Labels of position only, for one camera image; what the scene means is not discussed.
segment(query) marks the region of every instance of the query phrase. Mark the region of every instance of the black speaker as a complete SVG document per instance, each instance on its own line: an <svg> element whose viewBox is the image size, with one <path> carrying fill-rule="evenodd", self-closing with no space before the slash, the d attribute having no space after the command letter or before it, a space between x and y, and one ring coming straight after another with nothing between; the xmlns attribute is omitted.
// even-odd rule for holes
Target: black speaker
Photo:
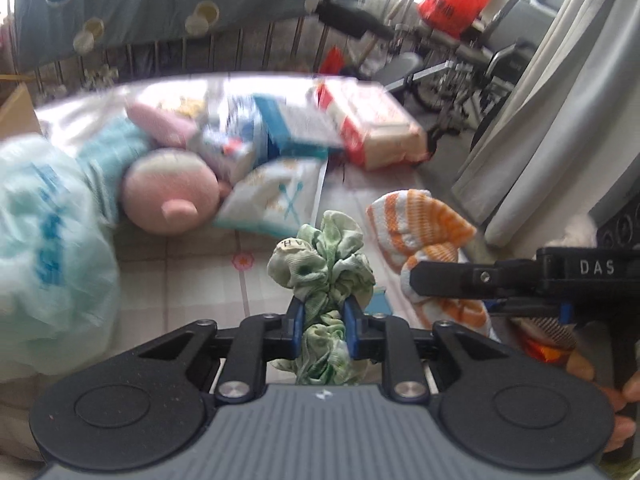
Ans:
<svg viewBox="0 0 640 480"><path fill-rule="evenodd" d="M598 247L640 249L640 192L601 225L596 237Z"/></svg>

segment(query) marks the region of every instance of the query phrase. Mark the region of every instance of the plush toy head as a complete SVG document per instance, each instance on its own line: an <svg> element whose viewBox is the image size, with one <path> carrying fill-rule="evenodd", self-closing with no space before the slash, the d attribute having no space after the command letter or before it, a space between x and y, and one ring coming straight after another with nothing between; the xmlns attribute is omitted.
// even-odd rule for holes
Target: plush toy head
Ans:
<svg viewBox="0 0 640 480"><path fill-rule="evenodd" d="M220 203L216 175L195 153L157 150L135 162L122 188L129 219L147 232L180 234L211 218Z"/></svg>

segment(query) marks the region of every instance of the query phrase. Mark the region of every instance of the curtain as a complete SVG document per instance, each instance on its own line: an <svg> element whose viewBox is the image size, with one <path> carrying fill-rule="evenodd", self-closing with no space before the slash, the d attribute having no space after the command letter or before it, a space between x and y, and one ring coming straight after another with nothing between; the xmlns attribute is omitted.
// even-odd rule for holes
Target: curtain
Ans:
<svg viewBox="0 0 640 480"><path fill-rule="evenodd" d="M531 256L633 161L639 48L640 0L565 0L452 188L488 244Z"/></svg>

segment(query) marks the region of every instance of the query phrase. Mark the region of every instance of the metal screw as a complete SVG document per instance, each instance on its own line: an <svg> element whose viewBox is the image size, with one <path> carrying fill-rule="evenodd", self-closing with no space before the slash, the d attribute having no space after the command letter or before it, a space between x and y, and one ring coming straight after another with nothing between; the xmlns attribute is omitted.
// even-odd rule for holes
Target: metal screw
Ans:
<svg viewBox="0 0 640 480"><path fill-rule="evenodd" d="M396 384L394 391L405 399L415 399L416 397L423 396L427 392L427 387L416 381L402 381Z"/></svg>
<svg viewBox="0 0 640 480"><path fill-rule="evenodd" d="M249 393L249 385L242 381L227 381L218 388L220 395L229 399L239 399Z"/></svg>

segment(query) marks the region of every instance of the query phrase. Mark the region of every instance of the red plastic bag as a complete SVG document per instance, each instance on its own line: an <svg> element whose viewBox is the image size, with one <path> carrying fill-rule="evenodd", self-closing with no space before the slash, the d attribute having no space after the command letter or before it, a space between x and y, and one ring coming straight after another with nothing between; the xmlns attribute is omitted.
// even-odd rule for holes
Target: red plastic bag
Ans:
<svg viewBox="0 0 640 480"><path fill-rule="evenodd" d="M418 12L431 27L459 38L487 3L489 0L424 0Z"/></svg>

